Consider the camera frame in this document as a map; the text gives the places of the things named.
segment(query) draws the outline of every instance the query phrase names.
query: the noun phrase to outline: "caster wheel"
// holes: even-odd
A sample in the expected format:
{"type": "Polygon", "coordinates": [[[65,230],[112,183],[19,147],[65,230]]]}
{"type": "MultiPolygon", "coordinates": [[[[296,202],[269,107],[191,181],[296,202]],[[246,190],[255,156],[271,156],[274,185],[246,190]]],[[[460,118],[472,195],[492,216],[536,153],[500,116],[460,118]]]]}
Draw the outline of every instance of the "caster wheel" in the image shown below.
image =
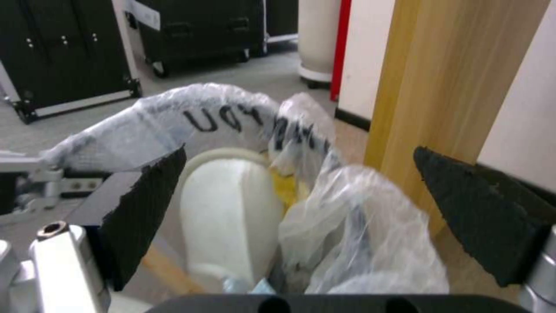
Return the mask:
{"type": "Polygon", "coordinates": [[[265,43],[261,43],[260,45],[257,45],[254,49],[253,49],[253,55],[255,57],[265,57],[267,55],[269,55],[269,46],[265,43]]]}
{"type": "Polygon", "coordinates": [[[249,58],[250,58],[249,49],[244,49],[239,53],[237,59],[240,63],[246,63],[247,61],[249,61],[249,58]]]}
{"type": "Polygon", "coordinates": [[[319,88],[319,82],[314,80],[307,80],[307,88],[309,89],[317,89],[319,88]]]}
{"type": "Polygon", "coordinates": [[[143,96],[143,89],[141,88],[141,84],[137,83],[135,87],[131,90],[131,96],[135,98],[141,98],[143,96]]]}
{"type": "Polygon", "coordinates": [[[27,113],[24,110],[19,109],[19,108],[16,109],[16,113],[17,113],[17,116],[19,117],[19,119],[25,125],[31,124],[35,120],[35,117],[36,117],[34,113],[27,113]]]}
{"type": "Polygon", "coordinates": [[[166,68],[166,65],[162,62],[153,62],[152,71],[155,73],[156,77],[158,78],[166,78],[170,74],[168,73],[168,69],[166,68]]]}

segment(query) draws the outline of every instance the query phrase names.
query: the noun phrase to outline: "black lettering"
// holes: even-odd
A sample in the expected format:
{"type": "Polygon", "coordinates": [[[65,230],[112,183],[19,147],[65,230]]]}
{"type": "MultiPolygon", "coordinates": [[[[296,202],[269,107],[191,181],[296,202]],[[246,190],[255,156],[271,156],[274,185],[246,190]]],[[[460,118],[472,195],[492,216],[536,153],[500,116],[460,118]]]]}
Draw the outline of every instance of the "black lettering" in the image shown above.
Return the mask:
{"type": "Polygon", "coordinates": [[[219,113],[226,124],[237,130],[238,133],[241,132],[241,123],[237,120],[236,115],[232,112],[232,108],[229,105],[223,105],[219,113]]]}
{"type": "Polygon", "coordinates": [[[274,117],[274,147],[276,150],[282,150],[284,148],[287,123],[287,118],[274,117]]]}
{"type": "Polygon", "coordinates": [[[255,120],[255,122],[257,122],[257,124],[259,126],[262,126],[262,120],[261,120],[261,115],[259,114],[259,111],[257,111],[256,108],[252,107],[251,109],[247,109],[246,107],[244,107],[241,104],[237,105],[237,108],[240,109],[240,111],[245,114],[245,115],[251,115],[253,117],[253,119],[255,120]]]}
{"type": "Polygon", "coordinates": [[[298,144],[300,144],[303,141],[303,138],[301,137],[301,129],[299,127],[298,122],[295,122],[294,139],[298,144]]]}
{"type": "Polygon", "coordinates": [[[303,128],[301,130],[301,132],[303,133],[303,136],[305,137],[305,139],[307,139],[307,141],[309,142],[309,148],[314,149],[315,148],[315,140],[312,137],[312,127],[313,127],[313,124],[311,124],[311,126],[309,126],[309,128],[303,128]]]}
{"type": "Polygon", "coordinates": [[[330,150],[330,141],[328,141],[328,139],[324,140],[324,153],[328,154],[328,151],[330,150]]]}
{"type": "Polygon", "coordinates": [[[189,120],[191,125],[193,125],[198,131],[202,131],[203,133],[211,133],[213,131],[216,131],[218,129],[218,125],[216,125],[216,122],[214,121],[214,119],[210,115],[209,111],[207,109],[205,109],[204,107],[201,108],[201,111],[203,112],[203,114],[205,114],[208,122],[210,123],[210,126],[208,128],[202,128],[199,125],[199,123],[197,122],[197,120],[193,117],[193,115],[191,115],[191,113],[189,111],[184,111],[183,114],[189,120]]]}

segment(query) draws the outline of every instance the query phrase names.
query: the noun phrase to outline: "red door frame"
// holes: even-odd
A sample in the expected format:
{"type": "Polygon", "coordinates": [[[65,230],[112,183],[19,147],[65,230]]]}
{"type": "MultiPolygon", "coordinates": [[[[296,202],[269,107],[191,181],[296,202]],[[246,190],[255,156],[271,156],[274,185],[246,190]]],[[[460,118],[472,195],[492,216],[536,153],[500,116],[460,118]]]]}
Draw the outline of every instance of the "red door frame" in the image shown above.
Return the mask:
{"type": "Polygon", "coordinates": [[[351,0],[342,0],[340,5],[340,19],[338,21],[338,34],[336,37],[336,52],[334,55],[334,69],[332,71],[332,83],[330,84],[330,100],[338,101],[342,84],[342,72],[344,70],[344,58],[346,55],[346,44],[348,42],[349,15],[351,11],[351,0]]]}

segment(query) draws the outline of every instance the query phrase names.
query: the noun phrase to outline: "screw hole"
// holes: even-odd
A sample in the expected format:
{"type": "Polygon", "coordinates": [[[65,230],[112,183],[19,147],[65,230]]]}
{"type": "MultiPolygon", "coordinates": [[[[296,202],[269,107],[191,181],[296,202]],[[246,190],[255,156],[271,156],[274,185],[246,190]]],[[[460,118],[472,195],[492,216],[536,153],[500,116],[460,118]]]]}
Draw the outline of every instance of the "screw hole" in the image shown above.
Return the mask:
{"type": "Polygon", "coordinates": [[[48,224],[44,227],[44,232],[45,233],[53,233],[53,232],[59,230],[60,227],[61,227],[61,225],[59,223],[48,224]]]}
{"type": "Polygon", "coordinates": [[[419,310],[409,300],[397,297],[386,302],[386,313],[419,313],[419,310]]]}
{"type": "Polygon", "coordinates": [[[290,313],[290,305],[286,301],[272,297],[259,306],[258,313],[290,313]]]}

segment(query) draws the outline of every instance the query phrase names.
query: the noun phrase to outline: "bolt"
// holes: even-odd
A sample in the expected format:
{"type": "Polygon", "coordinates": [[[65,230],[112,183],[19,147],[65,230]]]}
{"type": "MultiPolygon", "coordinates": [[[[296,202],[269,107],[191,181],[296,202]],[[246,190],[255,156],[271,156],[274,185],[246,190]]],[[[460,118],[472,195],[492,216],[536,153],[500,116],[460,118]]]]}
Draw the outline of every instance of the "bolt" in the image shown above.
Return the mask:
{"type": "Polygon", "coordinates": [[[54,223],[50,223],[43,228],[39,229],[37,232],[37,240],[43,241],[49,238],[52,238],[58,234],[63,232],[67,232],[70,230],[68,223],[64,221],[58,221],[54,223]]]}

